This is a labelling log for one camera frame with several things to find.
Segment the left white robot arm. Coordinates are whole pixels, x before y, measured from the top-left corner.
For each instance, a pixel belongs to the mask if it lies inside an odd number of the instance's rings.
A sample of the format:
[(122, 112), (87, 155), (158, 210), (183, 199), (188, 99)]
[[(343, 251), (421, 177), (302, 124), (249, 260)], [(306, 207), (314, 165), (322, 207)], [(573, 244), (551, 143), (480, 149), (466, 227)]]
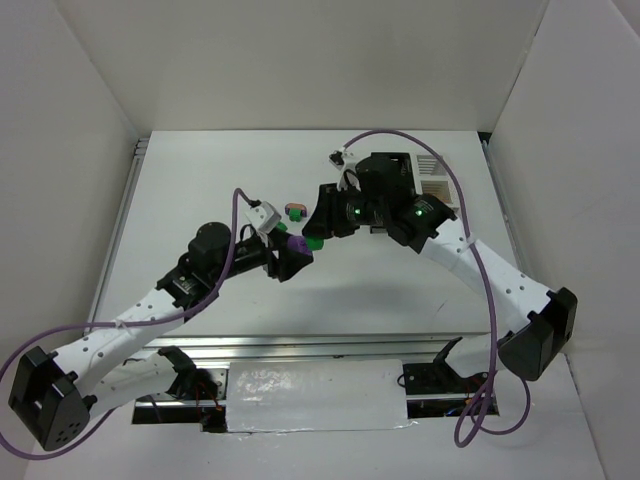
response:
[(40, 459), (71, 450), (86, 439), (90, 422), (105, 421), (131, 400), (213, 391), (214, 382), (179, 348), (147, 357), (139, 351), (207, 308), (224, 281), (263, 269), (284, 282), (313, 261), (307, 240), (278, 226), (252, 229), (241, 241), (235, 235), (223, 223), (201, 226), (177, 265), (114, 320), (52, 352), (34, 340), (18, 349), (8, 405), (42, 448)]

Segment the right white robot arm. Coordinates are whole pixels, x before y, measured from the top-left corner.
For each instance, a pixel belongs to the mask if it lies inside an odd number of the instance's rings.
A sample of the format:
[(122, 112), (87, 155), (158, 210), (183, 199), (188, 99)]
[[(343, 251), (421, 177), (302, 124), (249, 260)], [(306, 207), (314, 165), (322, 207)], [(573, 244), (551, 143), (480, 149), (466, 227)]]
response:
[(461, 212), (431, 194), (417, 193), (408, 154), (374, 152), (357, 160), (336, 151), (330, 161), (340, 179), (320, 186), (304, 236), (327, 240), (350, 236), (361, 226), (383, 229), (399, 245), (446, 268), (493, 302), (497, 334), (454, 340), (440, 362), (461, 378), (494, 360), (499, 370), (538, 380), (571, 339), (576, 295), (529, 278), (467, 234)]

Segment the green rounded lego brick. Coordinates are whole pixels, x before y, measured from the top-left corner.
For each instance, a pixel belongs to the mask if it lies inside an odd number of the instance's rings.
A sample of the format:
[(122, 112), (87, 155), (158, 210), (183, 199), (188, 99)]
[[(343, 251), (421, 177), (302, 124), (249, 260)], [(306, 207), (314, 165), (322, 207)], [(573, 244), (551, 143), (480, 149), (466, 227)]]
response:
[(305, 240), (306, 240), (307, 247), (312, 252), (322, 250), (323, 247), (324, 247), (324, 240), (323, 239), (306, 237)]

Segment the purple rounded lego brick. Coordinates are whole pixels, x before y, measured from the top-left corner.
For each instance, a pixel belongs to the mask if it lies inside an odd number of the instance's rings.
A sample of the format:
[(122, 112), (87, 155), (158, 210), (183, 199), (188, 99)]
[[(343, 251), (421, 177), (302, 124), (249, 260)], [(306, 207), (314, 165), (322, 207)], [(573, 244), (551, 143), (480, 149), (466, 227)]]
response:
[(287, 248), (289, 250), (302, 253), (305, 255), (311, 255), (312, 251), (309, 248), (306, 239), (303, 236), (290, 236), (287, 240)]

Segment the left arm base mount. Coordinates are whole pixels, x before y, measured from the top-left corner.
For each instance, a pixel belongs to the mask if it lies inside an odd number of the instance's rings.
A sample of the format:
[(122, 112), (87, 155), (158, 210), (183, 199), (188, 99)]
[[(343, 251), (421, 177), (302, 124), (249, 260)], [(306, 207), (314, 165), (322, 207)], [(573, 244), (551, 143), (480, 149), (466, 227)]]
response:
[(200, 368), (176, 346), (157, 353), (171, 363), (175, 378), (166, 390), (136, 400), (132, 424), (190, 424), (205, 433), (226, 433), (228, 370)]

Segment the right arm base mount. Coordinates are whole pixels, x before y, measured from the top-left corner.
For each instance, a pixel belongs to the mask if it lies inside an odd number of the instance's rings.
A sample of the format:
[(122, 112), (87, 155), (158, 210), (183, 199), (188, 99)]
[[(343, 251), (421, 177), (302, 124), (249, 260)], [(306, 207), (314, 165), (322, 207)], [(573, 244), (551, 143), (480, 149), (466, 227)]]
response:
[(396, 383), (405, 391), (409, 419), (459, 417), (487, 380), (481, 372), (458, 376), (445, 364), (403, 364)]

